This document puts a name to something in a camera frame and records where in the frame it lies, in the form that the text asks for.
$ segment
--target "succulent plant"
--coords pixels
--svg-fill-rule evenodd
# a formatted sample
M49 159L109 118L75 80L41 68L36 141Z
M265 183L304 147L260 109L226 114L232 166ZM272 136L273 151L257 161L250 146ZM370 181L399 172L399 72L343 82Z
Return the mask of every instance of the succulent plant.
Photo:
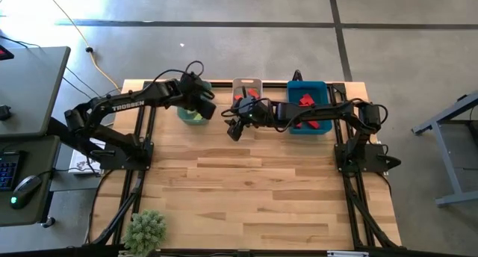
M144 257L158 248L166 235L164 215L158 211L145 210L141 214L133 214L133 220L126 227L126 235L122 238L129 253Z

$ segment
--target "gray floor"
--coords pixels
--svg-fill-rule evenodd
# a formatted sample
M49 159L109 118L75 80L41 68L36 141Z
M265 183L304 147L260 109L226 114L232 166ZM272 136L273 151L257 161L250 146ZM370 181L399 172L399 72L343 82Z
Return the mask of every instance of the gray floor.
M329 0L60 0L78 19L331 22ZM478 23L476 0L338 0L342 22ZM100 93L113 87L94 67L71 26L49 25L63 14L49 0L4 0L1 30L43 46L72 48L69 67ZM205 78L288 80L301 69L308 80L343 81L334 29L328 28L118 28L82 27L99 64L121 84L152 78L191 60L205 63ZM403 164L390 172L403 245L416 250L476 256L478 201L437 208L452 193L435 145L410 128L461 95L478 88L478 31L344 30L354 81L365 81L370 99L390 118L379 138ZM6 47L11 43L0 42ZM67 73L66 78L79 84ZM62 84L54 115L86 97ZM68 152L63 152L68 164ZM92 191L55 195L58 224L0 229L0 252L78 246L84 237Z

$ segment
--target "metal stand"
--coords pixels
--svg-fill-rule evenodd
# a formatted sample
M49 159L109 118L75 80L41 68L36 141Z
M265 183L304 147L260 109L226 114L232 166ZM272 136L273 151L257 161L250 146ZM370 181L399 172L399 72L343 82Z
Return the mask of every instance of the metal stand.
M445 163L454 194L435 200L438 207L478 199L478 191L464 192L456 170L478 170L478 146L475 142L472 121L452 118L478 105L478 91L463 96L455 104L437 114L425 123L414 127L416 135L431 129L435 134L441 157Z

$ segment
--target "blue plastic container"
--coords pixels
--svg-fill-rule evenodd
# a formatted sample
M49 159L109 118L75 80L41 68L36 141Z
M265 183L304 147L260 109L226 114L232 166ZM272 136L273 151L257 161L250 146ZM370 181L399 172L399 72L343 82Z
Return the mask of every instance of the blue plastic container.
M212 89L210 82L202 81L207 89ZM186 111L183 108L178 107L178 117L190 126L203 126L209 123L209 120L204 119L201 115L195 111Z
M309 94L316 105L329 104L327 96L327 84L323 81L289 81L287 83L287 99L289 102L299 104L299 101L305 94ZM302 123L301 128L291 126L291 134L325 134L332 130L332 121L318 121L319 129L312 128L308 123Z

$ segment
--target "wooden tabletop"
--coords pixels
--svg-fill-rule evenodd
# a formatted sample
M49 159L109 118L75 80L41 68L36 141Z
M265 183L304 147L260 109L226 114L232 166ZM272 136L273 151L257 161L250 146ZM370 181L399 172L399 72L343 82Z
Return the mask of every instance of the wooden tabletop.
M126 80L122 90L140 90L143 82ZM364 83L345 85L349 99L367 100ZM214 93L217 109L206 126L184 124L174 107L156 110L155 151L140 211L155 209L165 215L167 241L162 248L351 250L344 183L333 156L333 130L304 136L246 128L240 141L234 142L220 116L231 106L231 88L214 88ZM286 100L285 89L264 88L264 96ZM136 117L137 109L117 113L114 129L132 133ZM93 239L118 210L124 176L125 171L112 172L99 192ZM400 244L388 186L374 173L363 177L370 213ZM365 242L360 216L358 222Z

